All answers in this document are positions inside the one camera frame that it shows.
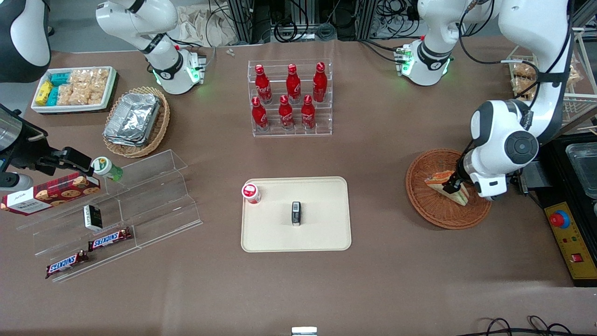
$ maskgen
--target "coca-cola bottle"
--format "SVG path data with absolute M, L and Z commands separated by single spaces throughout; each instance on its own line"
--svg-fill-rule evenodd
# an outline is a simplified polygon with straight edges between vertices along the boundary
M 251 103 L 253 104 L 252 114 L 255 121 L 255 128 L 258 132 L 267 132 L 269 130 L 269 123 L 267 122 L 265 108 L 261 105 L 258 97 L 253 97 Z
M 285 94 L 280 97 L 278 113 L 280 113 L 282 128 L 286 131 L 292 131 L 294 129 L 293 107 L 288 104 L 288 96 Z
M 264 104 L 272 103 L 272 86 L 269 84 L 269 78 L 265 74 L 263 65 L 255 65 L 255 73 L 257 74 L 257 78 L 255 78 L 255 86 L 257 87 L 259 99 L 261 99 L 261 102 Z
M 288 100 L 290 104 L 299 104 L 300 97 L 300 78 L 297 75 L 297 66 L 288 65 L 288 77 L 286 77 L 286 90 L 288 91 Z
M 303 107 L 300 110 L 301 118 L 303 120 L 303 127 L 309 131 L 315 128 L 315 106 L 313 106 L 311 96 L 305 95 L 303 99 Z
M 321 103 L 325 99 L 325 92 L 328 88 L 328 77 L 325 75 L 325 64 L 317 63 L 315 76 L 313 76 L 313 100 Z

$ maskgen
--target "round wicker tray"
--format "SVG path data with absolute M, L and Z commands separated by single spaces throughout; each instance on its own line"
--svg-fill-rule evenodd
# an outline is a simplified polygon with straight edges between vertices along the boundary
M 444 170 L 454 170 L 461 153 L 453 149 L 432 149 L 419 155 L 407 171 L 406 188 L 413 207 L 426 220 L 442 228 L 461 230 L 474 227 L 489 214 L 491 202 L 480 197 L 470 185 L 466 206 L 461 206 L 425 184 L 425 179 Z
M 124 157 L 129 158 L 144 157 L 145 155 L 148 155 L 149 153 L 153 152 L 164 138 L 164 135 L 166 134 L 166 129 L 168 128 L 168 122 L 170 121 L 170 107 L 168 106 L 168 102 L 166 101 L 166 97 L 164 97 L 164 94 L 153 87 L 144 86 L 134 88 L 130 90 L 128 93 L 151 93 L 154 94 L 156 97 L 159 97 L 161 101 L 158 116 L 155 120 L 155 123 L 153 124 L 151 135 L 149 136 L 149 143 L 143 147 L 123 146 L 111 143 L 108 140 L 106 140 L 106 138 L 104 138 L 104 143 L 106 144 L 110 152 L 114 154 L 122 155 Z M 123 96 L 124 94 L 120 98 L 118 98 L 114 105 L 112 105 L 112 109 L 110 109 L 110 113 L 108 114 L 108 118 L 106 120 L 106 125 L 112 118 L 114 110 L 116 109 L 116 106 L 118 105 Z

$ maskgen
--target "bottle cap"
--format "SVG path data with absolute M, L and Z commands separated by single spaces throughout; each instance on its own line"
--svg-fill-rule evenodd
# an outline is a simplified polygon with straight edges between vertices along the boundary
M 252 183 L 247 183 L 242 187 L 242 196 L 248 200 L 257 197 L 257 186 Z
M 91 163 L 91 167 L 98 175 L 105 175 L 107 172 L 112 169 L 112 162 L 107 157 L 100 156 L 99 158 L 93 160 Z

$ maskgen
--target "white cloth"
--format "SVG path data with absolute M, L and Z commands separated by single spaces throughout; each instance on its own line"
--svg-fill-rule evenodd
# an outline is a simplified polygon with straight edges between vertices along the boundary
M 220 6 L 225 8 L 224 11 L 228 16 L 232 17 L 227 2 L 221 3 Z M 176 10 L 179 14 L 180 28 L 180 36 L 177 40 L 198 43 L 204 47 L 210 45 L 219 47 L 238 42 L 236 29 L 232 26 L 234 22 L 226 17 L 217 5 L 211 5 L 211 10 L 217 11 L 217 13 L 211 17 L 209 22 L 207 22 L 210 17 L 209 5 L 180 6 Z

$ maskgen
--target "red lid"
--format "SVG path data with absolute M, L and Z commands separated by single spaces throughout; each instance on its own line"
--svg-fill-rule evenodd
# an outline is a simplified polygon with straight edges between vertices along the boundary
M 245 184 L 244 187 L 242 187 L 242 195 L 247 198 L 255 197 L 255 195 L 257 195 L 257 186 L 252 183 Z

